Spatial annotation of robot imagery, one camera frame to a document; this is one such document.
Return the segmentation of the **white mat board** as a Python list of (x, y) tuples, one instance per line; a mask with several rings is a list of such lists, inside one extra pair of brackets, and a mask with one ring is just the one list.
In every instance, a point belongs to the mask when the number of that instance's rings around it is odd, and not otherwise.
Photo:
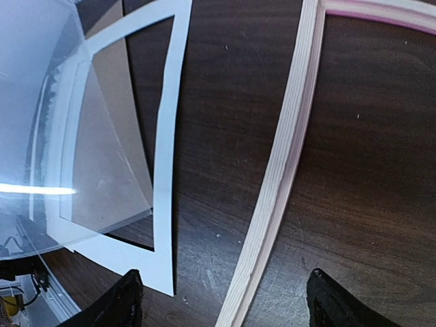
[(172, 32), (163, 70), (163, 85), (157, 113), (155, 163), (153, 173), (153, 246), (152, 251), (124, 243), (92, 231), (64, 218), (71, 204), (57, 192), (46, 207), (48, 235), (60, 245), (80, 253), (117, 274), (131, 268), (139, 271), (143, 285), (174, 295), (172, 248), (172, 186), (174, 140), (178, 96), (181, 85), (183, 57), (191, 17), (191, 1), (153, 1), (124, 16), (81, 43), (72, 57), (73, 85), (67, 91), (67, 112), (63, 117), (61, 144), (51, 149), (60, 152), (60, 166), (53, 178), (63, 181), (72, 175), (70, 157), (74, 154), (79, 111), (93, 57), (120, 39), (154, 25), (173, 19)]

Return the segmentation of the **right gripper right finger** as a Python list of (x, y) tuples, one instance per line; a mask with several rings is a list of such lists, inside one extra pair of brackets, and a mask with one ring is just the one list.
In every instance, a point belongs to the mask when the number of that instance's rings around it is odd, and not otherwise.
[(372, 310), (320, 268), (307, 281), (310, 326), (397, 326)]

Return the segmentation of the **pink wooden picture frame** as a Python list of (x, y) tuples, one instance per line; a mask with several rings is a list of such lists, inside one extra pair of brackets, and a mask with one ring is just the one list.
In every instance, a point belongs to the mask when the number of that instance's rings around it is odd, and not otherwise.
[(302, 2), (292, 63), (270, 157), (216, 326), (243, 324), (267, 266), (302, 153), (328, 14), (435, 34), (435, 6), (422, 1)]

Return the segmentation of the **clear acrylic sheet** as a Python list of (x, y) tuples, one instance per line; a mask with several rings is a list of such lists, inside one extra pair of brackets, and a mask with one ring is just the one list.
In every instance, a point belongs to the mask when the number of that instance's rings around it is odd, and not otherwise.
[[(67, 91), (73, 85), (72, 57), (83, 41), (123, 17), (121, 1), (2, 1), (1, 2), (1, 259), (15, 260), (30, 254), (22, 248), (17, 218), (31, 220), (41, 233), (48, 235), (46, 207), (57, 192), (71, 204), (62, 216), (72, 220), (74, 163), (82, 105), (74, 154), (70, 157), (72, 175), (59, 181), (53, 178), (60, 166), (60, 152), (51, 149), (61, 144), (63, 117), (67, 112)], [(45, 179), (42, 186), (24, 182), (29, 132), (43, 79), (50, 64), (59, 66), (57, 97), (52, 105), (52, 125), (44, 151)], [(107, 228), (92, 231), (104, 234), (151, 214), (135, 216)], [(57, 241), (43, 240), (43, 253), (62, 248)]]

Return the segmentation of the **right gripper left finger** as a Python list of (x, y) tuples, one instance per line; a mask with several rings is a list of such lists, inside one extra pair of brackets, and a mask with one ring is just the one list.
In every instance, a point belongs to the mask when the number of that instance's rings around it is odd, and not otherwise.
[(92, 305), (61, 326), (141, 326), (142, 297), (140, 273), (131, 269)]

